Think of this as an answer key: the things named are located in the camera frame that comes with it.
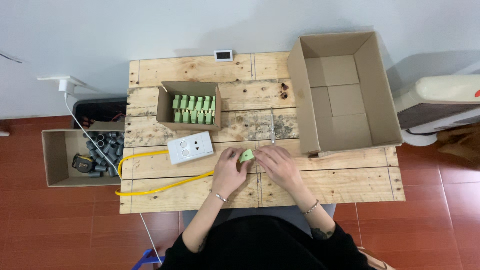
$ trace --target blue chair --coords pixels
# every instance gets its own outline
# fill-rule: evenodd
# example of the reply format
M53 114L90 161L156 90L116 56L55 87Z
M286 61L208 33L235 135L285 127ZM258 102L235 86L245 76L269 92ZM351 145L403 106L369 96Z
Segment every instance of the blue chair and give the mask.
M160 257L160 261L161 263L163 263L165 261L165 256L162 256ZM133 266L132 270L138 270L142 264L145 264L145 263L158 263L158 258L156 257L156 254L155 252L153 251L153 249L147 249L145 252L144 252L144 255L142 256L142 258Z

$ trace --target white power cord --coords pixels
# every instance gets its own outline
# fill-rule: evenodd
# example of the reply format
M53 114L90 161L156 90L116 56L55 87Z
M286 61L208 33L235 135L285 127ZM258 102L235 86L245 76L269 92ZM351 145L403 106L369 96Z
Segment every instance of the white power cord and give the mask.
M92 138L90 137L90 135L88 135L87 131L85 131L85 129L82 127L82 125L80 124L80 122L78 122L77 118L75 118L75 115L73 115L73 112L72 110L70 109L70 107L68 107L68 103L67 103L67 98L68 98L68 95L69 93L65 92L65 105L67 106L67 109L68 109L68 112L72 115L73 119L75 120L75 122L77 122L78 126L82 129L82 131L86 134L86 136L88 137L88 139L93 143L93 145L98 149L98 151L102 154L102 156L104 157L104 159L110 163L114 168L115 168L115 165L113 164L113 162L110 161L110 159L107 159L107 156L103 153L102 149L100 149L100 147L98 147L98 145L92 140ZM142 221L144 222L144 225L145 225L145 229L147 230L147 233L148 233L148 237L150 238L150 242L152 242L152 246L153 246L153 250L155 251L155 254L156 254L156 257L158 258L158 261L160 262L160 265L162 265L162 261L160 260L160 256L158 255L158 252L156 251L156 248L155 248L155 244L153 243L153 240L152 240L152 236L150 236L150 232L148 231L148 228L147 228L147 224L145 223L145 220L144 220L144 217L142 216L142 213L139 213L140 214L140 217L142 218Z

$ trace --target silver bracelet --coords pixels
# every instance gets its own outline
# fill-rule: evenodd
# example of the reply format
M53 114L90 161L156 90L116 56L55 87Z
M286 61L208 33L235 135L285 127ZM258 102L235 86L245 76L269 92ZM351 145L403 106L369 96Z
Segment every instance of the silver bracelet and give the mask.
M224 199L222 196L218 195L218 194L215 194L215 196L219 197L222 201L224 202L228 202L228 199Z
M317 203L315 203L315 205L310 210L308 210L307 212L301 212L301 214L305 215L306 213L312 212L315 209L315 207L317 207L318 203L320 203L320 201L317 199Z

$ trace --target red tile floor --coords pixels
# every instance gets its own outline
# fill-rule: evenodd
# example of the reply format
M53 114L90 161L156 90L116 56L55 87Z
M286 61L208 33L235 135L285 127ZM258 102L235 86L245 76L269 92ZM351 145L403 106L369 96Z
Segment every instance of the red tile floor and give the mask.
M46 187L40 132L70 120L0 122L11 132L0 137L0 270L131 269L151 247L139 215L118 214L117 186ZM398 270L479 270L480 171L433 147L397 153L407 201L338 204L335 220ZM144 217L164 254L181 214Z

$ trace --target white wall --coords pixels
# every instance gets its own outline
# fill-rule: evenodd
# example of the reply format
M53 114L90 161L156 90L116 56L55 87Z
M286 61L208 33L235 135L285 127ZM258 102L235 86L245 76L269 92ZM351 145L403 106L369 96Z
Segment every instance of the white wall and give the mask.
M393 91L480 73L479 14L477 0L3 0L0 52L24 63L0 57L0 119L68 114L37 76L125 96L129 60L285 51L299 35L332 31L378 31Z

